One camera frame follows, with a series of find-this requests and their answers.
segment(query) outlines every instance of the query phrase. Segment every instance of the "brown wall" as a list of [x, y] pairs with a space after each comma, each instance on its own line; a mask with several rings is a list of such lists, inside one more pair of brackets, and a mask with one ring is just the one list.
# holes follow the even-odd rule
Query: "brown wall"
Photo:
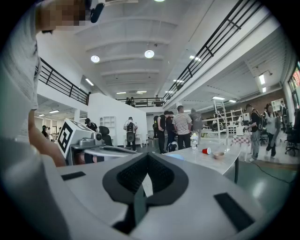
[[[252, 99], [250, 101], [246, 101], [243, 103], [238, 103], [232, 106], [225, 107], [226, 112], [230, 112], [230, 110], [238, 110], [242, 108], [245, 109], [247, 104], [251, 104], [256, 110], [258, 110], [259, 113], [263, 113], [264, 107], [267, 105], [267, 103], [271, 103], [271, 101], [277, 100], [283, 98], [284, 102], [286, 104], [285, 100], [285, 94], [283, 90], [278, 90], [269, 94], [266, 94], [264, 96]], [[214, 111], [211, 112], [205, 112], [202, 114], [203, 119], [213, 118], [214, 117]]]

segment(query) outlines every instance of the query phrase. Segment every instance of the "black metal railing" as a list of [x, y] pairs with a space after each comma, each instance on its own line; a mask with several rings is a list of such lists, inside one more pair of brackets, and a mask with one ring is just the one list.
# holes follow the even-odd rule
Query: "black metal railing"
[[86, 93], [82, 89], [72, 84], [67, 78], [57, 72], [42, 58], [42, 70], [39, 76], [39, 80], [46, 85], [56, 89], [57, 91], [73, 98], [83, 104], [89, 104], [90, 93]]
[[208, 62], [217, 51], [258, 11], [262, 4], [257, 0], [239, 0], [200, 51], [183, 70], [168, 93], [163, 97], [166, 102], [179, 91], [189, 79]]
[[162, 97], [134, 98], [133, 101], [128, 101], [127, 99], [117, 100], [133, 107], [162, 107], [165, 104], [165, 101]]

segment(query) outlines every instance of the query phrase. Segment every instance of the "red plastic cup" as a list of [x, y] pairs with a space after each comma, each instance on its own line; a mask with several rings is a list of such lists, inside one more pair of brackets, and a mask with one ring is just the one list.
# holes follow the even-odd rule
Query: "red plastic cup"
[[202, 150], [202, 153], [210, 154], [211, 150], [210, 150], [210, 148], [205, 148], [205, 149]]

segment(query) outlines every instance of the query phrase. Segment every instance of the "bowl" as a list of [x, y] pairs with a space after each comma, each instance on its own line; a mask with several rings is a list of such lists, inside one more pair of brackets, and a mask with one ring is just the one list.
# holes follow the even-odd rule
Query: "bowl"
[[223, 152], [214, 152], [214, 158], [217, 160], [221, 160], [224, 158], [224, 154]]

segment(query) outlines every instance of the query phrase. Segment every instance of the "black cable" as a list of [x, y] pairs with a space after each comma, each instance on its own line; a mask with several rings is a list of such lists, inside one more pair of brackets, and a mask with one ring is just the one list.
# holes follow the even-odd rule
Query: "black cable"
[[275, 179], [277, 179], [277, 180], [279, 180], [279, 181], [285, 182], [285, 183], [287, 183], [287, 184], [291, 184], [292, 182], [294, 182], [294, 181], [295, 181], [295, 179], [294, 179], [294, 180], [292, 180], [292, 181], [288, 182], [288, 181], [286, 181], [286, 180], [283, 180], [283, 179], [277, 178], [277, 177], [275, 177], [275, 176], [272, 176], [271, 174], [267, 173], [267, 172], [266, 172], [266, 171], [264, 171], [263, 169], [261, 169], [261, 167], [260, 167], [259, 165], [257, 165], [256, 163], [252, 163], [252, 164], [254, 164], [254, 165], [258, 166], [258, 167], [259, 167], [259, 169], [260, 169], [260, 170], [261, 170], [263, 173], [265, 173], [265, 174], [267, 174], [267, 175], [269, 175], [269, 176], [271, 176], [271, 177], [273, 177], [273, 178], [275, 178]]

